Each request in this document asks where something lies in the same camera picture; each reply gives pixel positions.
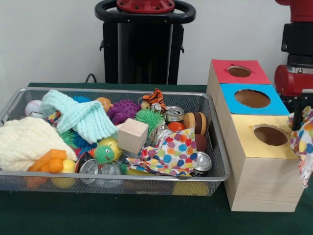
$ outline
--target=baseball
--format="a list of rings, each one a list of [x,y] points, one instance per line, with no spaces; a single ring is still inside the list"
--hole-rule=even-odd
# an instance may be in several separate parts
[[[41,100],[33,100],[29,102],[25,108],[25,116],[28,117],[32,112],[39,113],[39,107],[41,103]]]

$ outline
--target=white wall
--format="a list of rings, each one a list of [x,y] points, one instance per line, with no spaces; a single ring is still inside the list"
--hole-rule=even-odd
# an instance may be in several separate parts
[[[100,0],[0,0],[0,93],[29,82],[104,81]],[[274,0],[187,0],[197,18],[186,24],[179,84],[206,84],[216,59],[258,59],[273,80],[289,8]]]

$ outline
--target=green fuzzy toy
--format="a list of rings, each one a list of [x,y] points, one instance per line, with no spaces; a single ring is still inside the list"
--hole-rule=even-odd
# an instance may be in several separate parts
[[[164,116],[159,112],[150,109],[142,109],[135,116],[135,120],[149,125],[148,135],[160,124],[164,124]]]
[[[102,165],[113,161],[114,152],[108,145],[99,145],[94,151],[94,158]]]
[[[74,144],[74,133],[71,130],[68,130],[63,134],[60,134],[60,137],[68,146],[72,148],[77,148],[77,146]]]

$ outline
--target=green tablecloth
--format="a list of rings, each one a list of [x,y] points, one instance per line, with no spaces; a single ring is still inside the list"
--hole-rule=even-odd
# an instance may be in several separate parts
[[[153,85],[31,83],[33,87],[153,90]],[[205,92],[205,86],[159,86]],[[0,192],[0,234],[313,234],[313,181],[295,213],[231,212],[224,185],[207,197]]]

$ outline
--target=black steering handle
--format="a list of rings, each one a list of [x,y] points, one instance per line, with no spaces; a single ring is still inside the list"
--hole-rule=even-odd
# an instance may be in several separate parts
[[[94,11],[98,19],[112,23],[186,24],[195,19],[196,10],[192,5],[183,1],[174,2],[175,9],[183,13],[137,14],[125,11],[108,11],[108,9],[116,7],[116,0],[104,0],[99,2]]]

